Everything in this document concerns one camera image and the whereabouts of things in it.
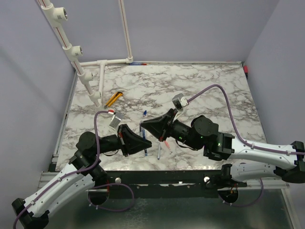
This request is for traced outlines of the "blue pen with cap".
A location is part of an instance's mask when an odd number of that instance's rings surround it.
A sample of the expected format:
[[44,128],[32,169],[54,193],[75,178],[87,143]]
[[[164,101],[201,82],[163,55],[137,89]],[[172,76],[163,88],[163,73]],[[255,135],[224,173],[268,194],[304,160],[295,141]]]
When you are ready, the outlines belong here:
[[[145,130],[141,126],[139,126],[139,130],[140,130],[140,136],[143,138],[143,140],[145,140],[146,139]],[[147,149],[144,149],[144,155],[148,156]]]

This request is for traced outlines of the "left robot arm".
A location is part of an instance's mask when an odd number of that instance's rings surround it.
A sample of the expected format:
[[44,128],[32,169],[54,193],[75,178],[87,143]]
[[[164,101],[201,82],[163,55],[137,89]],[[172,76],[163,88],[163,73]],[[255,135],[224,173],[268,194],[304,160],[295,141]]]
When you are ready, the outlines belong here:
[[116,135],[99,137],[96,132],[83,133],[77,151],[65,167],[45,186],[31,196],[13,201],[15,222],[26,229],[43,229],[65,204],[90,188],[108,183],[107,173],[99,165],[100,154],[121,150],[124,156],[136,154],[152,146],[151,141],[135,134],[126,124]]

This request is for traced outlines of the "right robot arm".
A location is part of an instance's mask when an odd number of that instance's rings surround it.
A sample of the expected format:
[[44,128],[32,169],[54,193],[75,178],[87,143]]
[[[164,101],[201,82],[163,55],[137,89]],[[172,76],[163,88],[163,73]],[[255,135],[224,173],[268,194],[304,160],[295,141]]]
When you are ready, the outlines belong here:
[[200,115],[187,126],[176,119],[178,112],[170,109],[166,114],[141,122],[160,142],[171,137],[194,151],[203,149],[210,160],[248,160],[240,165],[226,164],[219,174],[220,183],[229,187],[234,182],[272,177],[284,182],[305,182],[305,146],[294,141],[289,145],[272,145],[242,139],[219,131],[219,125]]

